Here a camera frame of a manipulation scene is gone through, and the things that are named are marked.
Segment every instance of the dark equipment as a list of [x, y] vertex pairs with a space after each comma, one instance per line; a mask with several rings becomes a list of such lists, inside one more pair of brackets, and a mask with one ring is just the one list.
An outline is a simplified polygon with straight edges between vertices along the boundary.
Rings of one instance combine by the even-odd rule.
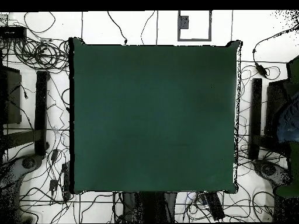
[[[291, 180], [289, 170], [266, 160], [252, 162], [255, 172], [261, 178], [269, 181], [272, 189], [288, 184]], [[274, 211], [272, 222], [298, 222], [299, 198], [283, 198], [274, 195]]]
[[[0, 63], [0, 84], [7, 85], [10, 79], [21, 79], [19, 71], [4, 67]], [[34, 130], [4, 135], [4, 111], [0, 113], [0, 223], [23, 223], [20, 217], [20, 186], [24, 176], [41, 166], [49, 144], [46, 142], [47, 131], [47, 71], [37, 71], [36, 81], [36, 109]], [[0, 109], [5, 109], [7, 102], [7, 87], [0, 88]], [[34, 142], [34, 154], [18, 157], [3, 163], [4, 151], [13, 147]]]
[[[10, 67], [3, 66], [0, 70], [0, 87], [4, 93], [7, 93], [8, 99], [13, 101], [17, 107], [20, 107], [20, 83], [22, 76], [20, 71]], [[4, 108], [4, 124], [19, 124], [22, 121], [20, 109], [11, 104], [8, 100]]]

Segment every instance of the green board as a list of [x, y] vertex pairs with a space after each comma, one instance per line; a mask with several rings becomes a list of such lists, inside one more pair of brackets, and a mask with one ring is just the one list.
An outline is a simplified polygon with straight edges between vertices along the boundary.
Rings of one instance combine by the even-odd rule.
[[234, 190], [239, 42], [70, 42], [75, 192]]

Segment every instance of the wire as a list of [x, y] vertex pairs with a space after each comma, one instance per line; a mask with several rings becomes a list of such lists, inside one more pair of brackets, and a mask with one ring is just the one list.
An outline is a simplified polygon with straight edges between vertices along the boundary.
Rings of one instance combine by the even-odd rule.
[[66, 102], [64, 101], [64, 99], [63, 99], [63, 94], [64, 94], [66, 91], [68, 91], [68, 90], [69, 90], [69, 88], [68, 88], [68, 89], [65, 89], [65, 90], [63, 91], [63, 93], [61, 94], [61, 100], [62, 100], [62, 102], [63, 102], [64, 104], [66, 104], [66, 105], [69, 106], [69, 104], [66, 103]]
[[24, 213], [28, 213], [28, 214], [31, 214], [31, 215], [36, 216], [36, 217], [37, 217], [37, 220], [36, 220], [35, 224], [38, 223], [38, 221], [39, 221], [39, 216], [38, 216], [37, 214], [32, 213], [32, 212], [28, 212], [28, 211], [24, 211], [21, 207], [20, 207], [20, 210], [21, 210], [22, 212], [24, 212]]
[[271, 193], [267, 192], [267, 191], [259, 191], [259, 192], [257, 192], [256, 194], [253, 195], [253, 197], [252, 197], [253, 212], [255, 213], [255, 216], [256, 216], [256, 218], [259, 220], [259, 222], [262, 222], [262, 220], [258, 217], [258, 215], [257, 215], [257, 213], [256, 213], [256, 208], [255, 208], [255, 207], [256, 207], [256, 205], [255, 205], [255, 197], [256, 197], [258, 194], [261, 194], [261, 193], [265, 193], [265, 194], [271, 196], [272, 198], [274, 198], [274, 196], [273, 196]]
[[120, 28], [120, 26], [119, 25], [117, 25], [116, 24], [116, 22], [112, 19], [112, 17], [110, 16], [110, 13], [109, 13], [109, 11], [107, 11], [107, 14], [109, 15], [109, 17], [110, 17], [110, 19], [111, 19], [111, 21], [119, 28], [119, 30], [120, 30], [120, 33], [121, 33], [121, 36], [123, 36], [123, 38], [124, 38], [124, 44], [127, 44], [127, 42], [128, 42], [128, 40], [127, 40], [127, 38], [126, 37], [124, 37], [124, 35], [123, 35], [123, 32], [122, 32], [122, 30], [121, 30], [121, 28]]
[[87, 209], [85, 209], [84, 211], [82, 211], [82, 213], [81, 213], [81, 221], [80, 221], [80, 224], [83, 222], [83, 213], [84, 213], [85, 211], [89, 210], [89, 209], [92, 207], [92, 205], [95, 203], [95, 201], [96, 201], [96, 199], [97, 199], [98, 197], [112, 197], [112, 195], [98, 195], [98, 196], [96, 196], [95, 199], [93, 200], [93, 202], [91, 203], [91, 205], [90, 205]]
[[255, 52], [256, 52], [256, 47], [261, 43], [261, 42], [264, 42], [265, 40], [269, 40], [269, 39], [272, 39], [272, 38], [275, 38], [275, 37], [278, 37], [284, 33], [289, 33], [291, 31], [294, 31], [294, 30], [297, 30], [298, 29], [298, 26], [299, 26], [299, 23], [297, 23], [294, 27], [291, 27], [290, 29], [287, 29], [285, 31], [281, 31], [277, 34], [274, 34], [273, 36], [269, 37], [269, 38], [265, 38], [263, 40], [261, 40], [260, 42], [258, 42], [256, 45], [255, 45], [255, 48], [253, 49], [252, 53], [253, 53], [253, 61], [255, 64], [258, 64], [256, 61], [255, 61]]
[[141, 38], [141, 41], [142, 41], [142, 44], [143, 44], [143, 45], [144, 45], [143, 40], [142, 40], [142, 34], [143, 34], [143, 31], [144, 31], [144, 29], [145, 29], [145, 26], [147, 25], [148, 20], [150, 20], [150, 18], [154, 15], [155, 12], [156, 12], [156, 11], [154, 10], [153, 13], [151, 14], [151, 16], [147, 19], [147, 21], [145, 22], [145, 25], [144, 25], [144, 27], [143, 27], [143, 30], [142, 30], [142, 32], [141, 32], [140, 38]]
[[51, 14], [51, 16], [54, 18], [54, 20], [53, 20], [51, 26], [48, 27], [47, 29], [43, 30], [43, 31], [33, 31], [32, 29], [30, 29], [30, 28], [28, 27], [27, 22], [26, 22], [26, 16], [27, 16], [29, 13], [32, 13], [32, 12], [27, 12], [27, 13], [25, 13], [25, 15], [24, 15], [24, 22], [25, 22], [25, 25], [27, 26], [27, 28], [28, 28], [32, 33], [44, 33], [44, 32], [46, 32], [46, 31], [48, 31], [51, 27], [53, 27], [54, 23], [56, 22], [56, 18], [55, 18], [55, 16], [54, 16], [51, 12], [49, 12], [49, 13]]

